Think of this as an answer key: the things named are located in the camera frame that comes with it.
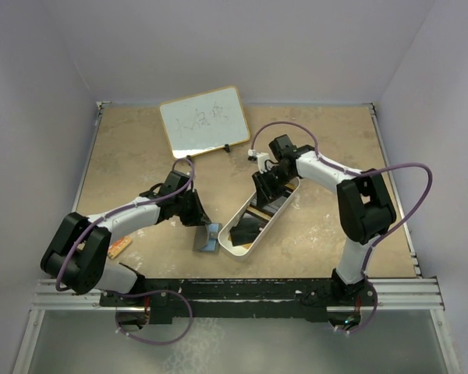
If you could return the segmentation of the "white oblong plastic tray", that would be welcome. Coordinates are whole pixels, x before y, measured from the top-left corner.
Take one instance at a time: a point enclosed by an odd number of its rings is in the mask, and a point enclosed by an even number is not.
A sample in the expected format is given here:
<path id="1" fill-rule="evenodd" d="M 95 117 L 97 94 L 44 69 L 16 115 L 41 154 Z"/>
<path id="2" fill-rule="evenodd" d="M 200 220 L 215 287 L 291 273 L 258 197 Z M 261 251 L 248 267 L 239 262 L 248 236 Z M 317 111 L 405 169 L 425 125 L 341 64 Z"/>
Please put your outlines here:
<path id="1" fill-rule="evenodd" d="M 279 219 L 282 215 L 286 207 L 290 205 L 292 202 L 296 192 L 300 188 L 300 180 L 294 178 L 288 184 L 292 184 L 292 193 L 285 194 L 280 198 L 276 199 L 274 202 L 267 204 L 263 208 L 257 208 L 257 194 L 254 192 L 250 198 L 238 209 L 235 215 L 229 220 L 229 222 L 223 227 L 218 235 L 218 243 L 222 247 L 222 251 L 225 252 L 227 255 L 231 256 L 233 259 L 237 261 L 244 261 L 250 254 L 254 251 L 254 249 L 260 244 L 262 238 L 270 231 L 271 227 L 274 223 Z M 272 219 L 269 221 L 260 219 L 259 217 L 254 217 L 253 215 L 246 212 L 246 208 L 248 206 L 256 207 L 259 210 L 264 211 L 267 214 L 273 216 Z M 245 244 L 245 245 L 238 245 L 234 246 L 231 242 L 230 238 L 230 229 L 238 224 L 238 222 L 242 218 L 254 217 L 263 222 L 263 229 L 254 240 L 254 242 Z"/>

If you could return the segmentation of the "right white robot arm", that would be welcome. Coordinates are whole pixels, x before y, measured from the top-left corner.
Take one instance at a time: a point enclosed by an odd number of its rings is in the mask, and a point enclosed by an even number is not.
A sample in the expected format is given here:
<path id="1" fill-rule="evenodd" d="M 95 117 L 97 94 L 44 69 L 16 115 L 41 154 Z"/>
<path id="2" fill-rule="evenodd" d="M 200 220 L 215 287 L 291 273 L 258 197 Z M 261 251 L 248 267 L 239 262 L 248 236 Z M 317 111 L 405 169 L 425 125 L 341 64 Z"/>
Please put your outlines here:
<path id="1" fill-rule="evenodd" d="M 331 286 L 331 296 L 340 305 L 350 304 L 359 295 L 357 283 L 364 278 L 367 250 L 396 221 L 383 177 L 336 164 L 311 145 L 296 146 L 287 135 L 273 139 L 269 148 L 270 154 L 248 150 L 248 159 L 258 166 L 252 175 L 256 207 L 282 197 L 286 185 L 296 178 L 316 182 L 336 195 L 346 243 L 335 268 L 340 280 Z"/>

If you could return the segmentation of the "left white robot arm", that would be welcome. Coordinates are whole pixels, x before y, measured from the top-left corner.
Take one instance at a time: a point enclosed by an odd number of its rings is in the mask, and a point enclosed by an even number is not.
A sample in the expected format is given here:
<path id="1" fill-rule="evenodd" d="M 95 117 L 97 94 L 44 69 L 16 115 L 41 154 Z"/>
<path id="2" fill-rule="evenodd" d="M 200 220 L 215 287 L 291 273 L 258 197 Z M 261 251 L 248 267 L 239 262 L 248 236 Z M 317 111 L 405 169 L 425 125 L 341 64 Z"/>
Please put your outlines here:
<path id="1" fill-rule="evenodd" d="M 108 250 L 119 239 L 178 217 L 185 227 L 211 223 L 189 175 L 170 171 L 164 182 L 126 205 L 89 216 L 66 215 L 47 247 L 40 268 L 56 279 L 58 291 L 79 295 L 93 289 L 114 291 L 127 305 L 144 299 L 142 275 L 121 264 L 107 264 Z"/>

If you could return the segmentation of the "grey card holder wallet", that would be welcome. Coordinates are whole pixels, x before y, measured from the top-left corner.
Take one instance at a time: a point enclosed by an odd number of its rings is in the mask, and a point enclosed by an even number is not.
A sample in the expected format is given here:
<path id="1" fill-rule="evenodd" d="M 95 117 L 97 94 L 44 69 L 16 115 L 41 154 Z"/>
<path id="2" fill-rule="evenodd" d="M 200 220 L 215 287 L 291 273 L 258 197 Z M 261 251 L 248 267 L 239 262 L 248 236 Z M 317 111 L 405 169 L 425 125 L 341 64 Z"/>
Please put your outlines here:
<path id="1" fill-rule="evenodd" d="M 218 251 L 218 235 L 222 230 L 219 223 L 198 226 L 196 228 L 193 251 L 201 253 L 216 253 Z"/>

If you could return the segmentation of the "gold black striped card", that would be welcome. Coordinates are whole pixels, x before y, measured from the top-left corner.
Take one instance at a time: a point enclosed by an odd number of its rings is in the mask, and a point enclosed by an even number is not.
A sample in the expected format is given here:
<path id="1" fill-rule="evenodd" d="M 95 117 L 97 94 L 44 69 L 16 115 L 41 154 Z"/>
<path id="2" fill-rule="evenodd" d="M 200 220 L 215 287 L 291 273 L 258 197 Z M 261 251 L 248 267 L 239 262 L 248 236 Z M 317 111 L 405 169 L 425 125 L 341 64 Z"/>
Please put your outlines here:
<path id="1" fill-rule="evenodd" d="M 257 209 L 256 207 L 253 206 L 248 206 L 246 208 L 246 212 L 253 215 L 254 217 L 259 217 L 260 219 L 269 221 L 270 219 L 273 218 L 272 215 L 265 213 L 262 210 Z"/>

